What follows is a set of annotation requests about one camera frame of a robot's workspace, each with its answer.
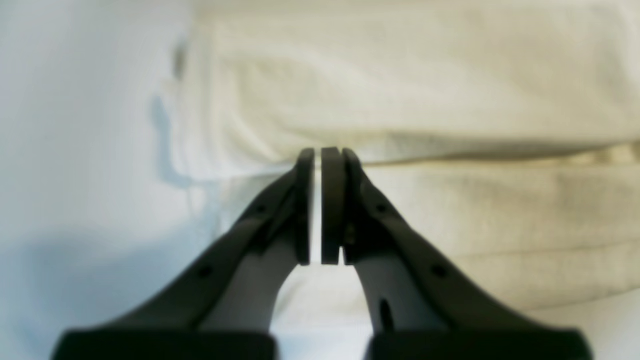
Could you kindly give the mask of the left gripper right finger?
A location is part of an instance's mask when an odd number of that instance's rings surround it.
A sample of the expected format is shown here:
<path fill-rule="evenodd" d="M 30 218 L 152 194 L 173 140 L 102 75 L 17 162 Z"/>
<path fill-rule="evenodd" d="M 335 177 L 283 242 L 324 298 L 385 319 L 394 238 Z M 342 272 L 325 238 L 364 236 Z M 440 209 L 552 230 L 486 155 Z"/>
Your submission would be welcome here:
<path fill-rule="evenodd" d="M 582 333 L 492 298 L 405 221 L 350 149 L 323 148 L 322 263 L 343 255 L 365 294 L 367 360 L 591 360 Z"/>

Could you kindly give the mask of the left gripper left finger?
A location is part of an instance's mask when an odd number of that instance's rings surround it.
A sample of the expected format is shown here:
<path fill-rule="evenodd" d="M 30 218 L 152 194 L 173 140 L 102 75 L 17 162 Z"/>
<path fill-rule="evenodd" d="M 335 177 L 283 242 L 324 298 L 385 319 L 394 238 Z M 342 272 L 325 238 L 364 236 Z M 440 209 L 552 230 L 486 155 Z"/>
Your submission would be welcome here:
<path fill-rule="evenodd" d="M 55 360 L 276 360 L 278 293 L 310 262 L 314 150 L 261 191 L 169 286 L 94 329 L 71 330 Z"/>

